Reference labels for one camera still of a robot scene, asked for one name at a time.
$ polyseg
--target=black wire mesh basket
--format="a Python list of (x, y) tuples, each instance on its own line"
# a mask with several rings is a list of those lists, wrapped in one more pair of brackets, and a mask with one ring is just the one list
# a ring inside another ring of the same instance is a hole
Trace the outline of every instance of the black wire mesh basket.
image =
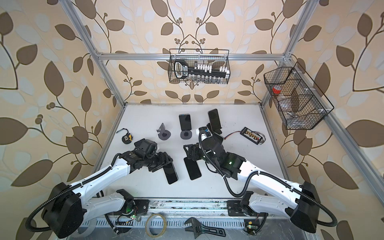
[(169, 82), (228, 84), (229, 50), (170, 49)]
[[(305, 83), (301, 77), (304, 73), (296, 63), (294, 67), (280, 67), (264, 74), (265, 86), (287, 130), (311, 130), (334, 109), (309, 75), (313, 86)], [(324, 106), (315, 94), (324, 97), (329, 106)]]

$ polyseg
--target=black phone stand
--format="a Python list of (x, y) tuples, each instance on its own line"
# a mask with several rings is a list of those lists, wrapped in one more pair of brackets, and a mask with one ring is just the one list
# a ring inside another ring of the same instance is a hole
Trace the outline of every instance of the black phone stand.
[(208, 130), (211, 132), (211, 133), (217, 133), (217, 134), (222, 134), (223, 132), (220, 130), (220, 129), (217, 129), (216, 131), (212, 131), (212, 127), (211, 127), (211, 124), (210, 123), (208, 123), (207, 124), (207, 128), (208, 128)]
[(184, 140), (188, 140), (192, 137), (192, 132), (190, 130), (181, 131), (180, 137)]

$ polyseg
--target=phone screen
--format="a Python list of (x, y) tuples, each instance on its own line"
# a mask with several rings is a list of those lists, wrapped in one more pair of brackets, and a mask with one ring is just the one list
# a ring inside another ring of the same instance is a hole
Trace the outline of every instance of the phone screen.
[(178, 180), (175, 167), (173, 163), (163, 166), (164, 173), (166, 174), (168, 184), (172, 184)]
[(188, 175), (191, 180), (195, 180), (196, 178), (201, 177), (201, 172), (199, 166), (197, 165), (197, 162), (185, 157), (184, 163), (187, 167)]
[(217, 109), (208, 112), (209, 122), (211, 123), (212, 131), (221, 129), (220, 119), (218, 117)]
[(179, 115), (180, 127), (182, 131), (192, 130), (191, 126), (191, 116), (189, 114)]

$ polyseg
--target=aluminum frame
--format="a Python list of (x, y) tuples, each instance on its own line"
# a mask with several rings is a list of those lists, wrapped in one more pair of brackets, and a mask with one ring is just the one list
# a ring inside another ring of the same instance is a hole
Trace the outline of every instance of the aluminum frame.
[(121, 93), (118, 90), (111, 75), (109, 74), (107, 67), (104, 65), (102, 60), (98, 58), (96, 54), (96, 47), (94, 46), (92, 39), (89, 37), (87, 30), (85, 29), (79, 16), (77, 15), (71, 0), (60, 0), (60, 3), (64, 12), (67, 14), (68, 18), (70, 19), (74, 28), (79, 34), (80, 38), (83, 40), (83, 43), (87, 51), (91, 55), (91, 58), (96, 64), (97, 68), (101, 71), (101, 74), (103, 75), (104, 80), (106, 81), (106, 84), (110, 87), (113, 95), (116, 97), (117, 102), (119, 103), (120, 106), (124, 106), (125, 105), (124, 98), (121, 96)]

